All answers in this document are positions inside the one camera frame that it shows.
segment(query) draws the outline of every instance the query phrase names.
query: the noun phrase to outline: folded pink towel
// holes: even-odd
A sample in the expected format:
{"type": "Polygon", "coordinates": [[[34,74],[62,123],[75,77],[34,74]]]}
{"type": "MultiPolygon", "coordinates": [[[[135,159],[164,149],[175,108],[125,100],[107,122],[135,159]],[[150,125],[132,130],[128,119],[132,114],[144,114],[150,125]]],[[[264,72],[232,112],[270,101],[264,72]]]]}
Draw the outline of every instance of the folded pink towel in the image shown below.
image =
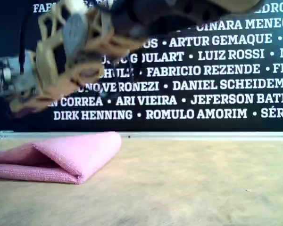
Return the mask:
{"type": "Polygon", "coordinates": [[[121,146],[116,132],[58,137],[0,151],[0,178],[82,184],[121,146]]]}

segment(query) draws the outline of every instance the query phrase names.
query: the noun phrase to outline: beige tabletop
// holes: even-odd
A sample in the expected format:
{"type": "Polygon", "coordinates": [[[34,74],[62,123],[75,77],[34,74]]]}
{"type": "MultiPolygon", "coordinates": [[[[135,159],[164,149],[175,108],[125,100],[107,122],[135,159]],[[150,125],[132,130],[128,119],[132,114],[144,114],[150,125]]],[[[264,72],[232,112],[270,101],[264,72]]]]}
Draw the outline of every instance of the beige tabletop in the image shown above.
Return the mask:
{"type": "Polygon", "coordinates": [[[0,180],[0,226],[283,226],[283,142],[124,140],[83,185],[0,180]]]}

